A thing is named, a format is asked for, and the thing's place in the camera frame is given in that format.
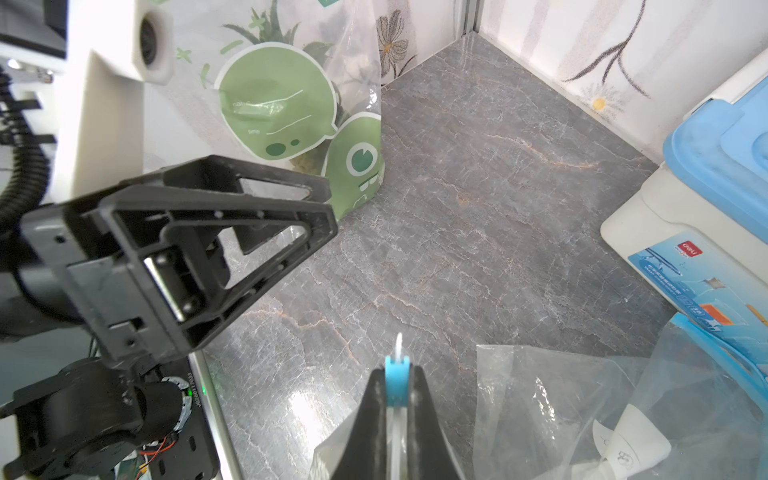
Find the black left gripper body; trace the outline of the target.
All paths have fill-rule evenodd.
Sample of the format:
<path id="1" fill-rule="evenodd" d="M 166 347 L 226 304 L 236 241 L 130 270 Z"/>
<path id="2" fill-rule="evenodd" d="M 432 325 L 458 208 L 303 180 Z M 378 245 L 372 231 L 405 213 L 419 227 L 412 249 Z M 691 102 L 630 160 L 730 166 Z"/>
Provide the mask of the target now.
<path id="1" fill-rule="evenodd" d="M 177 203 L 64 203 L 26 214 L 5 248 L 14 282 L 60 327 L 84 326 L 126 365 L 180 356 Z"/>

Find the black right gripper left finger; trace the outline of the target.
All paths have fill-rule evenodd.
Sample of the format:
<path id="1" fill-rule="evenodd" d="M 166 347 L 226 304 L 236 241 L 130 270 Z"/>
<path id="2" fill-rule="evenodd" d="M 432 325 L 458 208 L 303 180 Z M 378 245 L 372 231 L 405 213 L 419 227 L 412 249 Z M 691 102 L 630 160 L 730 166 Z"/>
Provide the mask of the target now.
<path id="1" fill-rule="evenodd" d="M 359 403 L 351 433 L 331 479 L 386 479 L 386 382 L 383 368 L 374 369 Z"/>

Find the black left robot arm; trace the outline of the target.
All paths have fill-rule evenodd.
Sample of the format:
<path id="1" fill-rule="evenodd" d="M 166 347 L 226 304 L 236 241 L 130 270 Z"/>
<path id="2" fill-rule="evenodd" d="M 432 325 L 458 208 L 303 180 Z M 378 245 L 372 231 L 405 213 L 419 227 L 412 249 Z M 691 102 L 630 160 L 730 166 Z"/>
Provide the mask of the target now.
<path id="1" fill-rule="evenodd" d="M 36 207 L 1 230 L 1 336 L 80 327 L 100 354 L 1 408 L 8 479 L 107 476 L 163 450 L 194 395 L 159 374 L 207 346 L 338 231 L 327 179 L 210 155 Z"/>

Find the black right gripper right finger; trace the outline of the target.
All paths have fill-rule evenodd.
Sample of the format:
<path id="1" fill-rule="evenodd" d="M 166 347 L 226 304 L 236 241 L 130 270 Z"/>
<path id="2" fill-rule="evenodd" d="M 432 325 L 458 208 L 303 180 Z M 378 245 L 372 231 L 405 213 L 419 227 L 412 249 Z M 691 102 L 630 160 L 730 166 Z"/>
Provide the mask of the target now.
<path id="1" fill-rule="evenodd" d="M 424 369 L 416 365 L 411 366 L 409 375 L 406 455 L 410 479 L 462 478 L 461 468 L 443 433 Z"/>

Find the white-zip bag with pineapple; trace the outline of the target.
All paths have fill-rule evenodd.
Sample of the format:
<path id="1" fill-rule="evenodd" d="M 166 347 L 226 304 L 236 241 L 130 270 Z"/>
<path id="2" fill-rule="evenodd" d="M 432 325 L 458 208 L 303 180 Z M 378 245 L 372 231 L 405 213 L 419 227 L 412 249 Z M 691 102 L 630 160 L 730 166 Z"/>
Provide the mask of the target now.
<path id="1" fill-rule="evenodd" d="M 416 364 L 411 362 L 410 357 L 405 354 L 403 337 L 398 335 L 395 340 L 393 353 L 385 358 L 384 364 L 381 367 L 378 367 L 384 369 L 386 382 L 386 479 L 410 479 L 407 473 L 406 430 L 409 375 L 412 365 Z M 331 479 L 331 475 L 339 464 L 342 452 L 349 439 L 358 406 L 326 440 L 315 448 L 309 472 L 311 479 Z M 461 471 L 461 479 L 463 479 L 465 474 L 462 468 Z"/>

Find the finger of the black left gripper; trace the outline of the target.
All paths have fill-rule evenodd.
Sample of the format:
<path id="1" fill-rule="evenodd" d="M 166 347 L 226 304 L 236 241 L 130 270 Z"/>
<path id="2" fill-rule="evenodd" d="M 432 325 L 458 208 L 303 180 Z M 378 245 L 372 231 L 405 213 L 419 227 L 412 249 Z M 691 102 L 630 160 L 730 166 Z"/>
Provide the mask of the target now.
<path id="1" fill-rule="evenodd" d="M 197 351 L 338 232 L 329 204 L 133 184 L 103 192 L 104 351 Z"/>
<path id="2" fill-rule="evenodd" d="M 246 194 L 267 202 L 287 201 L 291 204 L 290 213 L 308 213 L 312 209 L 320 213 L 319 219 L 305 222 L 312 245 L 322 246 L 332 239 L 330 186 L 319 176 L 209 155 L 123 180 L 120 184 Z"/>

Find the blue-zip clear plastic bag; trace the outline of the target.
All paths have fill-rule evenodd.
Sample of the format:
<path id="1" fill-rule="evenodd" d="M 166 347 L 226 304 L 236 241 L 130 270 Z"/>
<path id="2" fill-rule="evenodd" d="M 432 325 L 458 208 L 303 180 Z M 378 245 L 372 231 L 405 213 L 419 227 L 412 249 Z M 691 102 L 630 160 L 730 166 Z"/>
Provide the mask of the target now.
<path id="1" fill-rule="evenodd" d="M 479 479 L 763 479 L 767 386 L 682 315 L 647 358 L 477 349 Z"/>

